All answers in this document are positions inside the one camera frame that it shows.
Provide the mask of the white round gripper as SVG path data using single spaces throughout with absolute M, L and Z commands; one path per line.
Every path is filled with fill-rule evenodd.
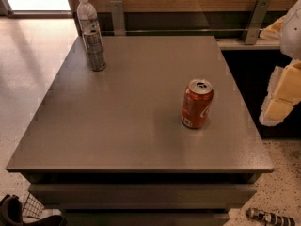
M 260 38 L 280 38 L 281 53 L 293 59 L 284 68 L 275 67 L 261 106 L 260 123 L 264 126 L 276 126 L 301 102 L 301 0 L 289 9 L 286 16 L 265 27 Z

